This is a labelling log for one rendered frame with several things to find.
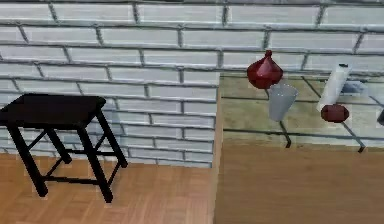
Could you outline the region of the dark red cone-shaped vase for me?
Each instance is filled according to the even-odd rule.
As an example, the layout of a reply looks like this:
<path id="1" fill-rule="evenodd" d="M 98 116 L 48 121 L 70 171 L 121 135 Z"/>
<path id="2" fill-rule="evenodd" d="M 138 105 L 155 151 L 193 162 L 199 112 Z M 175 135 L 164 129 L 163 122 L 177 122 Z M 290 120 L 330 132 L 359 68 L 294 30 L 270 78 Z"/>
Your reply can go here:
<path id="1" fill-rule="evenodd" d="M 267 50 L 262 59 L 249 65 L 246 73 L 248 81 L 258 89 L 269 89 L 283 77 L 283 70 L 272 59 L 271 50 Z"/>

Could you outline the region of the grey cup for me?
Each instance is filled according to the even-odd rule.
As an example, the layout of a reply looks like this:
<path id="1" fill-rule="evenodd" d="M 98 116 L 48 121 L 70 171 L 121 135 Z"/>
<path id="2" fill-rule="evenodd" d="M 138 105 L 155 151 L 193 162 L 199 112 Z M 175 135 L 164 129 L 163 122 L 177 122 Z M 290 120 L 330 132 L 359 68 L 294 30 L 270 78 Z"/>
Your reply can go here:
<path id="1" fill-rule="evenodd" d="M 280 122 L 298 96 L 298 90 L 288 84 L 274 84 L 269 89 L 269 118 Z"/>

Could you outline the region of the wooden counter cabinet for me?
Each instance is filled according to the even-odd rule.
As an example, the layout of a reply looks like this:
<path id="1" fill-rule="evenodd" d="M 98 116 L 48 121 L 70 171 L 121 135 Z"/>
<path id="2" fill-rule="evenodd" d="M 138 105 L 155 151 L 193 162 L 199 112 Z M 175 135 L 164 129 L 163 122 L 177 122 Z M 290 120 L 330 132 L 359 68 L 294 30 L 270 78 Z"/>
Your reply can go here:
<path id="1" fill-rule="evenodd" d="M 284 119 L 246 76 L 220 78 L 214 224 L 384 224 L 384 77 L 339 99 L 350 116 L 326 122 L 323 77 L 292 76 L 299 94 Z"/>

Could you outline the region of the dark red round fruit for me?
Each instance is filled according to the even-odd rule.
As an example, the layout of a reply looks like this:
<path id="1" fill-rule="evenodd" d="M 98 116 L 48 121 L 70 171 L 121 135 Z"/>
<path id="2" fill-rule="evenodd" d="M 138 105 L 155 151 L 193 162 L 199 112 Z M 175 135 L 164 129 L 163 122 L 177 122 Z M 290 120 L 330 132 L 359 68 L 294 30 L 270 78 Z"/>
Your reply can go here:
<path id="1" fill-rule="evenodd" d="M 341 123 L 349 117 L 349 111 L 343 105 L 325 105 L 321 109 L 321 117 L 328 122 Z"/>

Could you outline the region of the black stool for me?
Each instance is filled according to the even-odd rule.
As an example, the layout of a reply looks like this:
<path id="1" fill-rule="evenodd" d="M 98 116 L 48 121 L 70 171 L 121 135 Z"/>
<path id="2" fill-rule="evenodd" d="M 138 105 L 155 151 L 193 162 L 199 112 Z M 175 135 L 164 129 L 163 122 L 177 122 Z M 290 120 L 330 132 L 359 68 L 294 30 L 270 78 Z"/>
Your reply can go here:
<path id="1" fill-rule="evenodd" d="M 125 168 L 128 162 L 117 143 L 102 112 L 106 100 L 99 96 L 58 95 L 26 93 L 0 109 L 0 126 L 7 128 L 25 168 L 39 196 L 48 193 L 48 181 L 97 185 L 107 203 L 113 200 L 110 186 L 114 180 L 106 177 L 98 158 L 103 155 L 99 144 L 93 144 L 86 127 L 96 119 L 103 130 L 101 141 L 108 141 L 112 150 L 108 153 L 117 158 L 117 168 Z M 25 142 L 20 130 L 22 128 L 39 129 L 41 133 L 32 144 L 37 144 L 42 137 L 47 136 L 59 153 L 58 163 L 72 162 L 73 149 L 67 149 L 57 135 L 59 130 L 73 130 L 82 142 L 79 151 L 88 158 L 95 177 L 93 179 L 57 177 L 52 171 L 41 174 L 31 153 L 32 145 Z"/>

